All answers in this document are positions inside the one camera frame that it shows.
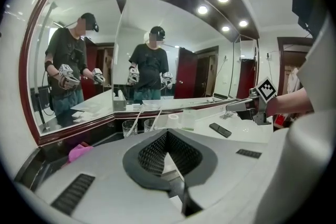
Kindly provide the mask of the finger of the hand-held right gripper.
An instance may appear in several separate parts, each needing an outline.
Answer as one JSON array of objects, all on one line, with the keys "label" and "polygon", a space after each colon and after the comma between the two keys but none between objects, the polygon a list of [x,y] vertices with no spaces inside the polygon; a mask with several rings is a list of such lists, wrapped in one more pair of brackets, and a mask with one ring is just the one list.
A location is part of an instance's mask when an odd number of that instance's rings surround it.
[{"label": "finger of the hand-held right gripper", "polygon": [[253,120],[255,112],[255,109],[251,109],[246,111],[237,111],[236,113],[242,120]]},{"label": "finger of the hand-held right gripper", "polygon": [[252,98],[241,99],[226,106],[227,111],[247,111],[255,108],[255,102]]}]

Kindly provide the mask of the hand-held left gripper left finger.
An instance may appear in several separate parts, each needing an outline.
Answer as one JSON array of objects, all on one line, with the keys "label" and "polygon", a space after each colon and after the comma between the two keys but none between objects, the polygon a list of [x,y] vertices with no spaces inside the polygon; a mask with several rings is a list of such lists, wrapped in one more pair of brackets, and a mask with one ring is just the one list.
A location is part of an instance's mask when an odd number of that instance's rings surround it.
[{"label": "hand-held left gripper left finger", "polygon": [[126,151],[156,134],[147,132],[99,145],[48,177],[35,194],[50,205],[78,175],[85,174],[94,181],[73,217],[180,217],[166,192],[140,187],[123,168]]}]

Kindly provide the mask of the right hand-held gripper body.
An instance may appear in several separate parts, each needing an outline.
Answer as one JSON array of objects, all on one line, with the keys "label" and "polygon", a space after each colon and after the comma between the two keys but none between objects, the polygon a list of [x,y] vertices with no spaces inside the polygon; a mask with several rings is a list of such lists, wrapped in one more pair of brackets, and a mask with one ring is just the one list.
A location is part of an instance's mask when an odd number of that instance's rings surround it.
[{"label": "right hand-held gripper body", "polygon": [[272,81],[266,77],[263,81],[249,90],[252,99],[250,113],[257,125],[271,124],[267,120],[267,104],[277,94],[277,89]]}]

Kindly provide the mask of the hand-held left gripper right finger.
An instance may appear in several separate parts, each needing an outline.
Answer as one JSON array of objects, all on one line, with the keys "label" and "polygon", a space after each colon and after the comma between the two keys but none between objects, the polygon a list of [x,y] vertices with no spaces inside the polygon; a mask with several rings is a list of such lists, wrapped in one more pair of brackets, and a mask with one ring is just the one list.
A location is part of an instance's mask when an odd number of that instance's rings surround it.
[{"label": "hand-held left gripper right finger", "polygon": [[167,149],[184,178],[183,203],[207,209],[252,170],[265,144],[168,130]]}]

